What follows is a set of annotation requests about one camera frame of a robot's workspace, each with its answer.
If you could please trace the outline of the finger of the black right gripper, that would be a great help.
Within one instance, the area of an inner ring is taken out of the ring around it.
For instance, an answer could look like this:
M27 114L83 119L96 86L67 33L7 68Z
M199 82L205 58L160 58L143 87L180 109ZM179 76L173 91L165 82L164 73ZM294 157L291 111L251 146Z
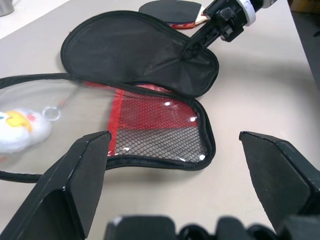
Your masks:
M208 21L191 36L180 55L180 60L190 60L197 57L217 38L218 26L215 23Z
M219 36L219 28L201 28L186 43L186 60L193 59L202 53Z

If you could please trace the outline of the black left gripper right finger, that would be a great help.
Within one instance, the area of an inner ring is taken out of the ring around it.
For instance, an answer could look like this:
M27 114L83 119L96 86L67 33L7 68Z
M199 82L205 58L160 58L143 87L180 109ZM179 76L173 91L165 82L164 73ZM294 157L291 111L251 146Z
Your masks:
M275 230L289 216L320 213L320 171L290 142L262 133L239 134L252 185Z

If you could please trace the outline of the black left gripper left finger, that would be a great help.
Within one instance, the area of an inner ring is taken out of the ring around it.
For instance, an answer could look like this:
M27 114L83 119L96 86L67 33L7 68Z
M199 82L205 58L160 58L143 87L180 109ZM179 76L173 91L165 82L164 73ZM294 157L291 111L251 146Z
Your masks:
M85 240L102 193L111 133L84 135L38 180L2 240Z

